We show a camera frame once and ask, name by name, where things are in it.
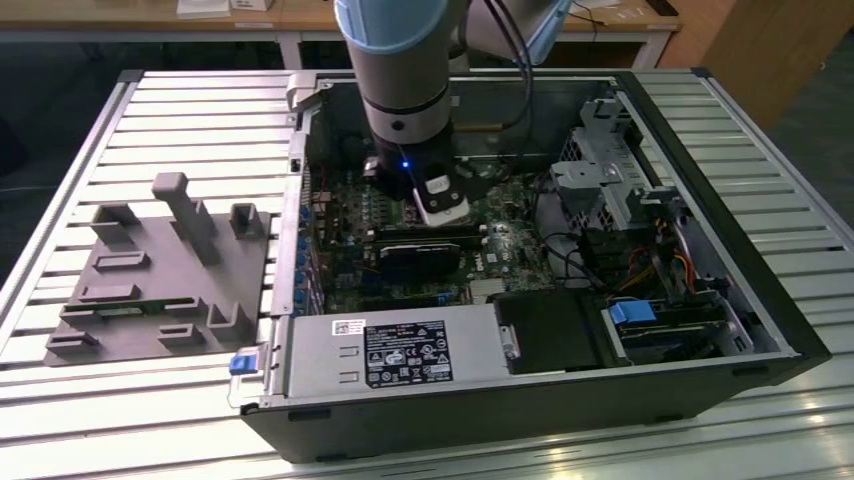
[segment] gray floor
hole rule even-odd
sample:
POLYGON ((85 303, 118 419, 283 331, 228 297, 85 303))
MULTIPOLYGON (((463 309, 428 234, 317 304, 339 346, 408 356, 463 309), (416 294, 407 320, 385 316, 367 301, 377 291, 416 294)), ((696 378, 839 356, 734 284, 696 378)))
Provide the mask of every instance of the gray floor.
MULTIPOLYGON (((0 44, 0 117, 30 160, 0 177, 0 281, 29 239, 122 69, 275 68, 275 45, 110 45, 90 61, 73 44, 0 44), (30 190, 4 191, 9 188, 30 190)), ((336 62, 319 46, 315 65, 336 62)), ((854 37, 843 41, 771 137, 842 216, 854 222, 854 37)))
POLYGON ((848 224, 854 223, 854 34, 826 61, 771 140, 848 224))

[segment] warning label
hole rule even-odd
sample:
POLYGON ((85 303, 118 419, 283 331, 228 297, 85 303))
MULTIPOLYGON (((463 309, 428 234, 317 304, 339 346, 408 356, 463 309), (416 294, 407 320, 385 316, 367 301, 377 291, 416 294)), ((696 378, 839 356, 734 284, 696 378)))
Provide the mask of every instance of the warning label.
POLYGON ((371 388, 453 380, 444 321, 365 326, 364 363, 371 388))

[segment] metal bracket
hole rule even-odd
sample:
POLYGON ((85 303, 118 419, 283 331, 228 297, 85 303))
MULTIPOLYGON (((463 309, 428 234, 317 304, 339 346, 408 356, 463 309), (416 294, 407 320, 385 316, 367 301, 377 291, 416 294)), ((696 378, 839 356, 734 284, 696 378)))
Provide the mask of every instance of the metal bracket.
POLYGON ((272 307, 269 315, 277 318, 293 311, 293 272, 296 269, 296 237, 300 224, 300 176, 291 175, 284 180, 281 196, 281 216, 279 229, 279 257, 276 259, 276 279, 272 285, 272 307))
POLYGON ((301 113, 320 103, 317 93, 331 88, 328 82, 317 84, 316 72, 297 72, 288 78, 288 86, 284 88, 284 96, 288 107, 293 113, 301 113))
POLYGON ((616 98, 599 98, 584 103, 580 117, 592 135, 621 133, 631 123, 631 115, 616 98))
POLYGON ((679 196, 672 187, 653 187, 648 190, 635 188, 625 197, 625 206, 632 222, 648 222, 652 216, 663 215, 668 203, 679 196))
POLYGON ((557 162, 551 165, 551 178, 560 192, 560 199, 569 212, 589 215, 599 203, 601 188, 619 182, 619 177, 605 175, 597 162, 557 162))

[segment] barcode sticker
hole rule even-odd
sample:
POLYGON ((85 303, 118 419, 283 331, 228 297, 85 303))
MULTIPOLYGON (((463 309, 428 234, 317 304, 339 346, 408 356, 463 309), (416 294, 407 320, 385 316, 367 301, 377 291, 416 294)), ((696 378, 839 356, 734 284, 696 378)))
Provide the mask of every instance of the barcode sticker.
POLYGON ((451 371, 451 365, 424 365, 424 373, 444 373, 451 371))
POLYGON ((332 335, 361 335, 364 332, 364 320, 335 320, 332 322, 332 335))

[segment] motherboard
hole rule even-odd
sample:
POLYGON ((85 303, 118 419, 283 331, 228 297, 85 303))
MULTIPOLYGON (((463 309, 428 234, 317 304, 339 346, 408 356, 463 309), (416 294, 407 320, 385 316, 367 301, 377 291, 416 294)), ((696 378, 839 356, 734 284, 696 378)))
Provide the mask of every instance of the motherboard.
POLYGON ((357 172, 315 194, 325 313, 485 303, 555 284, 531 223, 531 186, 511 178, 472 202, 467 218, 427 227, 357 172))

